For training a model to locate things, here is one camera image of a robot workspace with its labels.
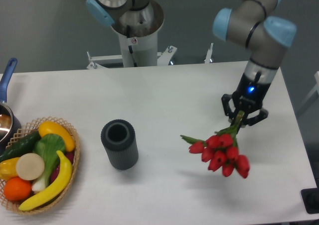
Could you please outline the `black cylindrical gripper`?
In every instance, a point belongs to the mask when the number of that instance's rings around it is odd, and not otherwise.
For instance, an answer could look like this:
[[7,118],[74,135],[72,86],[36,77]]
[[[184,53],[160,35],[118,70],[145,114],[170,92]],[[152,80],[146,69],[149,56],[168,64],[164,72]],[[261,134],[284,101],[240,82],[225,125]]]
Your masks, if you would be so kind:
[[[269,112],[262,108],[263,99],[277,73],[277,69],[266,68],[248,61],[236,91],[221,97],[225,115],[231,125],[235,123],[238,111],[257,111],[253,117],[242,112],[238,130],[245,126],[253,126],[268,117]],[[232,110],[230,101],[233,100],[235,109]]]

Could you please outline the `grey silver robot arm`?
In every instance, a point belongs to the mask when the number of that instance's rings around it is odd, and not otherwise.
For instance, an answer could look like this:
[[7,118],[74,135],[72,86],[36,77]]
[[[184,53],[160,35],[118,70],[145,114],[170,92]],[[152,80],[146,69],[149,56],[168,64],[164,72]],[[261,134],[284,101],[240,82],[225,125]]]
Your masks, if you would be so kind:
[[[221,9],[212,31],[223,40],[249,49],[252,54],[237,89],[222,96],[225,115],[232,127],[254,125],[267,118],[263,99],[291,47],[297,28],[272,16],[281,0],[242,0],[235,10]],[[154,0],[86,0],[90,14],[119,37],[123,65],[166,65],[170,55],[158,56],[158,31],[164,22],[161,6]]]

